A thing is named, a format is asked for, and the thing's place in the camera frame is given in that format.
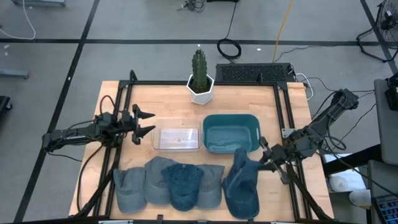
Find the white cable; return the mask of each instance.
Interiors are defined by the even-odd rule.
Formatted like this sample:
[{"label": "white cable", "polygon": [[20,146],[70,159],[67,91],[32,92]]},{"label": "white cable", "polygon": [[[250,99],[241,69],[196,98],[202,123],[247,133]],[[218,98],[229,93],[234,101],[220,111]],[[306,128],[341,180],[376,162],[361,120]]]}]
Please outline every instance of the white cable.
[{"label": "white cable", "polygon": [[29,23],[30,28],[32,28],[32,30],[33,30],[33,37],[32,37],[32,38],[29,38],[29,37],[16,37],[16,36],[13,36],[13,35],[10,35],[10,34],[6,33],[2,28],[0,28],[0,31],[1,31],[3,34],[5,34],[5,35],[7,35],[7,36],[9,36],[9,37],[11,37],[11,38],[21,39],[21,40],[33,40],[33,39],[36,38],[36,30],[33,28],[33,25],[32,25],[32,23],[30,22],[29,17],[27,17],[27,13],[26,13],[26,10],[25,10],[25,0],[22,0],[22,8],[24,9],[24,14],[25,14],[25,16],[26,16],[26,20],[27,20],[27,22]]},{"label": "white cable", "polygon": [[303,77],[305,78],[305,81],[307,81],[308,87],[309,87],[310,90],[311,90],[311,96],[310,96],[309,98],[307,98],[307,100],[311,100],[311,98],[313,97],[313,90],[312,90],[312,86],[311,86],[310,81],[309,81],[309,80],[307,79],[307,77],[306,77],[304,74],[302,74],[302,73],[297,73],[296,76],[297,76],[297,75],[303,76]]}]

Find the black keyboard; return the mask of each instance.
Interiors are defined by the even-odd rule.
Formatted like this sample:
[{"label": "black keyboard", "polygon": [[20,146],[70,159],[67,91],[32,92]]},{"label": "black keyboard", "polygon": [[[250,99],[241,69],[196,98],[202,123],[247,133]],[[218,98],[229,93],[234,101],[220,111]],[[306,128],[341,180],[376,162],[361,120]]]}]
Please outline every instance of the black keyboard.
[{"label": "black keyboard", "polygon": [[386,224],[398,224],[398,198],[393,195],[376,197],[373,206],[379,214],[380,221]]},{"label": "black keyboard", "polygon": [[264,82],[294,82],[290,63],[237,63],[217,64],[217,81],[258,81],[259,73]]}]

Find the wheel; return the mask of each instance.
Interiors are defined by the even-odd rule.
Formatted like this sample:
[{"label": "wheel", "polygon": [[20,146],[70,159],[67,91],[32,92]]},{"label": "wheel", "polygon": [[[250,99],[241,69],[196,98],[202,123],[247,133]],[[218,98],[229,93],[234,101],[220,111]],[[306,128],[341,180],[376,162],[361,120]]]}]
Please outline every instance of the wheel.
[{"label": "wheel", "polygon": [[12,104],[10,104],[10,102],[7,104],[6,106],[6,110],[9,111],[12,109]]}]

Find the cap brim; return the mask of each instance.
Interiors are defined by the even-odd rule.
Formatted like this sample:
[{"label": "cap brim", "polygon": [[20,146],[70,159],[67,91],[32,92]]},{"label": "cap brim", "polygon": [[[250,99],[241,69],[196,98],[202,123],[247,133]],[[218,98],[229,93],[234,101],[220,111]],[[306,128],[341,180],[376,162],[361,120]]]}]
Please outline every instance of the cap brim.
[{"label": "cap brim", "polygon": [[145,179],[145,198],[155,205],[170,204],[170,195],[167,187],[161,188],[153,185],[149,178]]},{"label": "cap brim", "polygon": [[116,191],[118,199],[118,207],[122,213],[134,213],[145,208],[147,201],[143,192],[138,192],[132,195],[124,194],[124,192]]},{"label": "cap brim", "polygon": [[170,202],[173,205],[173,208],[181,212],[186,212],[193,209],[197,204],[198,194],[197,192],[192,192],[190,195],[180,196],[170,191]]},{"label": "cap brim", "polygon": [[233,197],[227,197],[224,190],[225,202],[231,215],[238,219],[251,219],[256,217],[260,211],[259,196],[256,191],[252,197],[245,201],[234,200]]},{"label": "cap brim", "polygon": [[199,191],[197,207],[200,209],[217,208],[221,203],[221,195],[221,184],[207,192]]}]

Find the cactus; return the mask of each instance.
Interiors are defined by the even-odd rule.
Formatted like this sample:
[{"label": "cactus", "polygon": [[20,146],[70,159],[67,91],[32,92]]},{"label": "cactus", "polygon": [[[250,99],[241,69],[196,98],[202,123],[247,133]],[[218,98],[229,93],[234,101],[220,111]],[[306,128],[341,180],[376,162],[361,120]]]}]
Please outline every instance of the cactus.
[{"label": "cactus", "polygon": [[191,89],[195,93],[203,93],[208,91],[207,82],[207,62],[205,53],[197,50],[192,58],[193,82]]}]

